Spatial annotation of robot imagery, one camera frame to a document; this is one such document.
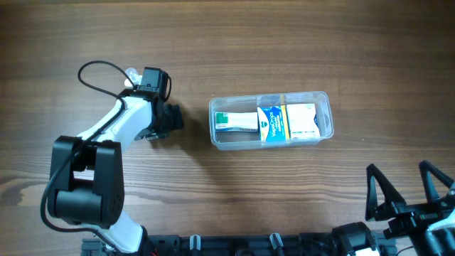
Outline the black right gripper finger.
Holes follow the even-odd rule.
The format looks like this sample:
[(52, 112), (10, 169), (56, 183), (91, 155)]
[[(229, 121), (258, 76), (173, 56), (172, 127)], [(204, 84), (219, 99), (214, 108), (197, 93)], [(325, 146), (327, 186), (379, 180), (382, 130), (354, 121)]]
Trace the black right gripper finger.
[[(405, 199), (374, 164), (370, 164), (366, 168), (366, 174), (368, 190), (365, 219), (367, 221), (382, 221), (394, 218), (406, 204)], [(379, 185), (380, 192), (384, 195), (384, 202), (381, 204), (378, 203), (376, 184)]]
[(432, 177), (440, 181), (447, 188), (451, 188), (454, 185), (454, 179), (447, 176), (427, 160), (423, 160), (419, 163), (419, 171), (428, 203), (433, 203), (440, 199)]

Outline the white Calamol lotion bottle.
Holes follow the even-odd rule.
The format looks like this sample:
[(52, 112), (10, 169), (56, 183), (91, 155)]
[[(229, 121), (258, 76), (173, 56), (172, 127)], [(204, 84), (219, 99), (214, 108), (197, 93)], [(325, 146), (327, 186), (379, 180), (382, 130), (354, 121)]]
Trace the white Calamol lotion bottle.
[(140, 75), (135, 68), (127, 68), (125, 70), (128, 78), (124, 81), (124, 86), (133, 88), (135, 85), (141, 84), (142, 75)]

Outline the green Zam-Buk tin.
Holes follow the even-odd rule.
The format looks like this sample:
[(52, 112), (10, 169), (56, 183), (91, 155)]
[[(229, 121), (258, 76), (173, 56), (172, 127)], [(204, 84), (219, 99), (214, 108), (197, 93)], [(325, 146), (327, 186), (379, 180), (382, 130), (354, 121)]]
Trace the green Zam-Buk tin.
[(150, 132), (144, 136), (147, 141), (153, 141), (155, 139), (165, 139), (169, 136), (168, 132)]

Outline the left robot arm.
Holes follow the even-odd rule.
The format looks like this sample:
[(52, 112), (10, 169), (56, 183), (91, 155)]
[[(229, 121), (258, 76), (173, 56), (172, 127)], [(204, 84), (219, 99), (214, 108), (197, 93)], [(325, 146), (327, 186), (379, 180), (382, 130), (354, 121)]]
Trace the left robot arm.
[(142, 75), (122, 73), (126, 88), (96, 125), (53, 145), (50, 179), (41, 199), (41, 219), (60, 233), (90, 232), (82, 255), (157, 255), (146, 228), (124, 211), (122, 155), (133, 141), (166, 138), (183, 128), (178, 105), (171, 105), (171, 77), (146, 67)]

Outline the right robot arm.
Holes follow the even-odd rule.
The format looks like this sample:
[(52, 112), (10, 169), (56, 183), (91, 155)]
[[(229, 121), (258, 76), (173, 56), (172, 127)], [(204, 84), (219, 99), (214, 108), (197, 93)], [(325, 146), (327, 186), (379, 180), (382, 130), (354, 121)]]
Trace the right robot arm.
[(385, 239), (408, 237), (418, 255), (454, 254), (454, 179), (419, 163), (426, 203), (410, 205), (374, 164), (366, 168), (365, 219), (387, 221)]

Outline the white green Panadol box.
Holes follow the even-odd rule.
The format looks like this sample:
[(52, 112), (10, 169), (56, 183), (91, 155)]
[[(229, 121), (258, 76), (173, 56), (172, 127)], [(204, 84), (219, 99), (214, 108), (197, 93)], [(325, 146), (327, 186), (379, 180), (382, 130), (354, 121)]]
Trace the white green Panadol box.
[(215, 130), (220, 132), (256, 132), (258, 116), (256, 112), (216, 112)]

